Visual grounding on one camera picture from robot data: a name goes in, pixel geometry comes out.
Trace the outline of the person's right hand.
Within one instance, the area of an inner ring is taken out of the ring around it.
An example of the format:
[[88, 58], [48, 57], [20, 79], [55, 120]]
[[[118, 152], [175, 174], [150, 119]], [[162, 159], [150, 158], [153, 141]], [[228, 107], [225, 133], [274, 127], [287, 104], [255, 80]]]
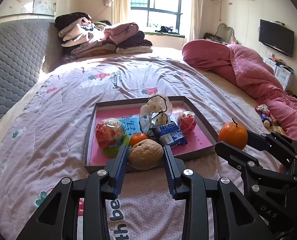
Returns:
[[279, 172], [282, 173], [282, 174], [286, 174], [288, 171], [287, 171], [287, 168], [284, 165], [281, 164], [279, 166]]

